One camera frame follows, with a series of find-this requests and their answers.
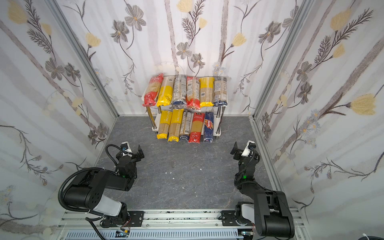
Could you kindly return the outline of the dark blue Barilla pasta box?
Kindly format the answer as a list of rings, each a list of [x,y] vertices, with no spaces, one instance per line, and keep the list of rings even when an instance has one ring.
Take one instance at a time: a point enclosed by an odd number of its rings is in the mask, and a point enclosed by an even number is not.
[[[214,113],[206,112],[204,119],[204,142],[212,143],[214,138]]]

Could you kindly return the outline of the yellow Pastatime spaghetti bag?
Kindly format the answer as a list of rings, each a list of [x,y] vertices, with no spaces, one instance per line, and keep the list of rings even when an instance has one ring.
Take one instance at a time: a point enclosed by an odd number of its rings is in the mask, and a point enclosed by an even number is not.
[[[169,128],[168,142],[178,142],[181,125],[183,121],[184,109],[173,110],[171,124]]]

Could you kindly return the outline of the red clear spaghetti bag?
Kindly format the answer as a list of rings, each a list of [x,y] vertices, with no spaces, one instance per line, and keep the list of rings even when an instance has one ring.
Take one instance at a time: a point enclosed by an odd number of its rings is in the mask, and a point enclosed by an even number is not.
[[[154,76],[150,79],[147,90],[144,94],[144,107],[153,107],[156,105],[158,93],[160,91],[163,79],[163,73]]]

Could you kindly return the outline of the brown and yellow spaghetti pack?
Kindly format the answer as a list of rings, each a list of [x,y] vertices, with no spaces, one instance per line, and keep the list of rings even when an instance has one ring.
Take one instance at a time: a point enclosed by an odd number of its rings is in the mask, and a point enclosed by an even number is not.
[[[173,87],[175,82],[175,76],[166,76],[163,79],[158,101],[157,101],[157,107],[160,106],[168,106],[171,104],[172,98],[173,98]]]

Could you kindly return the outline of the red spaghetti bag with label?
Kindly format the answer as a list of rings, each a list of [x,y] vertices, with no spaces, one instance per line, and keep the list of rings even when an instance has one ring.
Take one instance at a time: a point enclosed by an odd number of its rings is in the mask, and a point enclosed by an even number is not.
[[[187,77],[187,108],[199,111],[200,81],[196,77]]]

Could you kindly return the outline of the dark blue clear spaghetti bag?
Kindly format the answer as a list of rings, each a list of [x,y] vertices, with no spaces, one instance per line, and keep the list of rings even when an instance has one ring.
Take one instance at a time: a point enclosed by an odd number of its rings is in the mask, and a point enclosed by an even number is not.
[[[227,78],[216,76],[214,79],[214,106],[227,106]]]

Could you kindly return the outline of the yellow-end spaghetti bag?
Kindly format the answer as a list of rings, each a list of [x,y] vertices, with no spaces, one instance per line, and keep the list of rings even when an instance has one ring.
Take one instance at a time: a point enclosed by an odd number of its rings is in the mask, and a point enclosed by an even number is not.
[[[200,108],[214,105],[214,77],[200,78]]]

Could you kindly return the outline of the clear spaghetti bag blue end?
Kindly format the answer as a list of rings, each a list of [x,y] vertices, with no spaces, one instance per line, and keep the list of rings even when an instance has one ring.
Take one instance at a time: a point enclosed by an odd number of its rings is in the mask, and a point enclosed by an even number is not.
[[[187,76],[178,75],[173,87],[172,106],[174,109],[183,109],[187,105]]]

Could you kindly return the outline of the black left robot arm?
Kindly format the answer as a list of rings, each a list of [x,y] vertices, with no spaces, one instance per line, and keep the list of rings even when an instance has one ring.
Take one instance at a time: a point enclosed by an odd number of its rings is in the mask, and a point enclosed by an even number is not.
[[[119,147],[109,144],[105,152],[114,162],[115,169],[92,167],[73,173],[60,186],[58,201],[68,211],[98,216],[103,228],[127,226],[132,220],[127,205],[105,196],[104,191],[128,192],[138,177],[137,162],[145,155],[141,146],[137,153],[133,153],[128,142]]]

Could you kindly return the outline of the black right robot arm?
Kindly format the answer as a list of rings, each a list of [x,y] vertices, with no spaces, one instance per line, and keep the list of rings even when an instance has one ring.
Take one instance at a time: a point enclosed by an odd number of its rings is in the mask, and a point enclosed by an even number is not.
[[[243,150],[235,143],[231,155],[238,161],[234,186],[253,200],[252,203],[238,202],[236,220],[239,223],[250,221],[261,237],[292,239],[295,235],[294,218],[285,193],[263,187],[255,180],[256,165],[261,159],[256,143],[248,141]]]

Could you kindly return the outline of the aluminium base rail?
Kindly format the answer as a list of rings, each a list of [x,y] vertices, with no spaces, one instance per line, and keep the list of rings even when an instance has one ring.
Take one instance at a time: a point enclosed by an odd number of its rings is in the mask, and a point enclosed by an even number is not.
[[[131,221],[123,227],[124,230],[155,230],[155,229],[219,229],[238,228],[253,229],[253,224],[239,224],[236,222],[234,213],[224,215],[222,212],[233,210],[202,209],[202,210],[133,210],[144,213],[132,214]],[[304,221],[297,209],[291,209],[295,228],[304,228]],[[94,218],[91,214],[65,212],[58,225],[59,230],[90,229],[86,217]]]

